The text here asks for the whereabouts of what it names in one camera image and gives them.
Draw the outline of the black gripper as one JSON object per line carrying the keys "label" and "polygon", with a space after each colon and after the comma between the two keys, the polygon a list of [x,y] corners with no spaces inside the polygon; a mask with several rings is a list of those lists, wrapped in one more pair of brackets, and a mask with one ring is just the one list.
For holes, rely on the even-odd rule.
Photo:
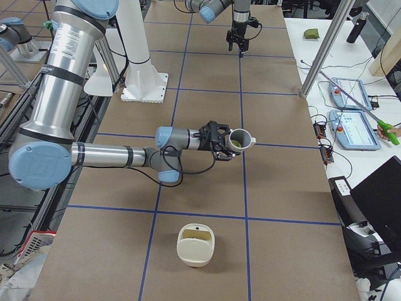
{"label": "black gripper", "polygon": [[240,58],[243,58],[244,53],[249,49],[249,39],[237,34],[233,29],[227,32],[226,41],[228,43],[228,51],[232,51],[234,43],[238,45]]}
{"label": "black gripper", "polygon": [[210,120],[199,129],[198,150],[215,152],[217,161],[230,161],[236,156],[236,153],[226,146],[226,136],[231,132],[232,129],[228,125]]}

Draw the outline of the person hand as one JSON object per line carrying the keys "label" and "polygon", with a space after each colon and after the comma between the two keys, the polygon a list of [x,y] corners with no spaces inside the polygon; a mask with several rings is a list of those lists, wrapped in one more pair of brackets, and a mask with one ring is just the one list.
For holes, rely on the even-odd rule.
{"label": "person hand", "polygon": [[[389,138],[385,135],[385,130],[381,126],[377,125],[377,131],[378,131],[378,136],[381,139],[389,140]],[[401,136],[401,129],[398,129],[398,128],[392,126],[388,130],[388,133],[394,133],[397,137],[400,137]]]}

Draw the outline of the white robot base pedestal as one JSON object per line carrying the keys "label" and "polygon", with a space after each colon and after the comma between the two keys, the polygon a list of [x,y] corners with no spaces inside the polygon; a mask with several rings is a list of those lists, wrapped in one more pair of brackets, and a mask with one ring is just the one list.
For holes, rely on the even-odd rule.
{"label": "white robot base pedestal", "polygon": [[152,65],[140,2],[120,1],[116,17],[116,26],[95,43],[96,70],[84,92],[111,97],[122,87],[124,102],[162,103],[169,75]]}

